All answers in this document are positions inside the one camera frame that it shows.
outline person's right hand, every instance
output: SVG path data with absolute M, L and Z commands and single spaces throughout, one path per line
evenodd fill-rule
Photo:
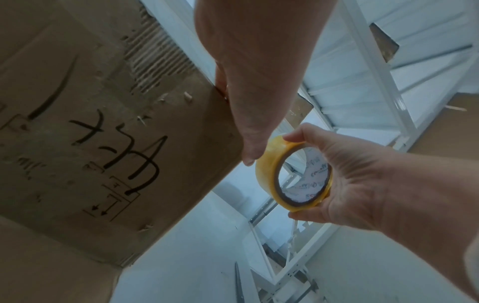
M 302 124 L 283 137 L 318 147 L 333 167 L 328 198 L 318 206 L 289 216 L 295 220 L 334 223 L 376 230 L 389 188 L 389 163 L 399 156 L 392 148 Z

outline hand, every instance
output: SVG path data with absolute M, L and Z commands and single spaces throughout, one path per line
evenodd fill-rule
M 227 90 L 246 165 L 288 112 L 335 2 L 197 0 L 196 31 L 218 63 L 216 84 Z
M 329 197 L 312 209 L 290 213 L 290 218 L 377 229 L 389 186 L 388 163 L 397 154 L 393 149 L 308 123 L 285 135 L 284 139 L 317 146 L 333 167 Z

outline roll of packing tape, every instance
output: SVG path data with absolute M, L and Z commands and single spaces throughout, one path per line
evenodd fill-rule
M 301 149 L 306 154 L 306 170 L 295 185 L 282 189 L 278 178 L 283 163 Z M 279 136 L 268 142 L 264 155 L 256 162 L 256 178 L 278 204 L 297 212 L 318 205 L 329 195 L 332 168 L 316 147 L 287 142 Z

